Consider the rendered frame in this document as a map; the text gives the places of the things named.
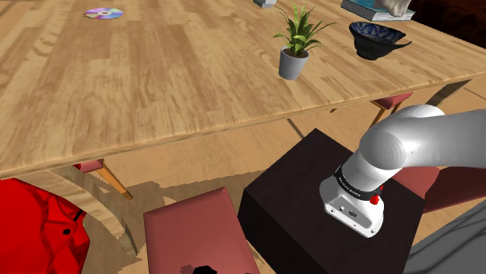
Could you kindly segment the red jacket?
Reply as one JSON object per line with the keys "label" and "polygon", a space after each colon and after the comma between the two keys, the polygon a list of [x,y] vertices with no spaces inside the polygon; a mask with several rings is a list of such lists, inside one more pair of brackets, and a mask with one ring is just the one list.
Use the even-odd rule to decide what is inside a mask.
{"label": "red jacket", "polygon": [[90,246],[85,215],[58,195],[0,180],[0,274],[81,274]]}

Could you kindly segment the shiny compact disc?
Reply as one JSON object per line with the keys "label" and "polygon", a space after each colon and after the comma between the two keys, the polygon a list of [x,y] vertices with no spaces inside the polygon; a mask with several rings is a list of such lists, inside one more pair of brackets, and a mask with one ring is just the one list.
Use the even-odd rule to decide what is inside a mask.
{"label": "shiny compact disc", "polygon": [[115,8],[95,8],[84,12],[90,19],[117,19],[123,15],[123,11]]}

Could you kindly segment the wooden table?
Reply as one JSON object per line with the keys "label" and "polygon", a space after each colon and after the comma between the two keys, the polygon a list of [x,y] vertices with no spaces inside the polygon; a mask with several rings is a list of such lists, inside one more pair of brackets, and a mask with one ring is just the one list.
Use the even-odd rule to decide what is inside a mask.
{"label": "wooden table", "polygon": [[[68,199],[135,256],[122,215],[74,164],[429,86],[440,102],[486,75],[486,49],[414,21],[393,24],[411,44],[364,60],[341,0],[277,4],[292,2],[336,24],[285,81],[284,20],[252,0],[37,0],[0,42],[0,178]],[[123,15],[84,15],[95,8]]]}

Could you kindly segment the teal and white book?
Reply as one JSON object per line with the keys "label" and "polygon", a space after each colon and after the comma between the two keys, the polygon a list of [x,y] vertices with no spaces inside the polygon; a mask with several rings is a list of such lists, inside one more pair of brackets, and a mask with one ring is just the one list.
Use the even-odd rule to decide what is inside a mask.
{"label": "teal and white book", "polygon": [[403,16],[393,16],[385,9],[374,7],[374,0],[343,0],[341,7],[372,22],[408,21],[415,14],[408,9]]}

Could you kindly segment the beige figure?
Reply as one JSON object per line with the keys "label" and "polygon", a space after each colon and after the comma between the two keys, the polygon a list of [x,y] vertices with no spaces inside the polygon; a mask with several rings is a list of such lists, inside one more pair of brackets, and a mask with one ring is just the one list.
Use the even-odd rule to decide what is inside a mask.
{"label": "beige figure", "polygon": [[392,16],[403,16],[412,0],[376,0]]}

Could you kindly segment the dark blue patterned bowl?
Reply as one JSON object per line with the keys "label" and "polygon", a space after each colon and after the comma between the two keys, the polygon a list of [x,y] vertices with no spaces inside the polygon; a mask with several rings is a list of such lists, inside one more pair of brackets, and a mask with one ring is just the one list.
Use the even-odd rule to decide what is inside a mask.
{"label": "dark blue patterned bowl", "polygon": [[398,44],[397,41],[406,36],[404,32],[376,23],[353,22],[349,31],[354,37],[357,55],[367,60],[377,60],[411,44],[410,41]]}

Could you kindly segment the potted green plant grey pot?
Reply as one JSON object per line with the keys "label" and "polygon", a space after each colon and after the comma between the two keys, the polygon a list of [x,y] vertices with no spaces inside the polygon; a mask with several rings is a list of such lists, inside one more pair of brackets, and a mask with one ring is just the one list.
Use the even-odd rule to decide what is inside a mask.
{"label": "potted green plant grey pot", "polygon": [[284,46],[280,49],[278,74],[286,80],[296,80],[310,56],[309,51],[322,47],[321,42],[315,39],[315,35],[328,26],[336,24],[336,22],[324,23],[323,19],[316,24],[310,23],[309,17],[314,7],[311,9],[307,9],[306,5],[298,7],[296,3],[292,2],[291,8],[291,13],[289,13],[276,6],[277,12],[286,23],[286,28],[284,32],[273,28],[275,31],[273,38],[280,38],[284,41]]}

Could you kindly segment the dark robot stand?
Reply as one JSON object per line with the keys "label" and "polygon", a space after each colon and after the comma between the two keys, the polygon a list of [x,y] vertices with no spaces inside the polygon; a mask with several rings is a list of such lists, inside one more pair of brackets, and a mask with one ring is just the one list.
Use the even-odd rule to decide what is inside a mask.
{"label": "dark robot stand", "polygon": [[314,129],[245,188],[238,219],[276,274],[403,274],[424,199],[388,180],[384,223],[361,236],[326,213],[319,194],[351,154]]}

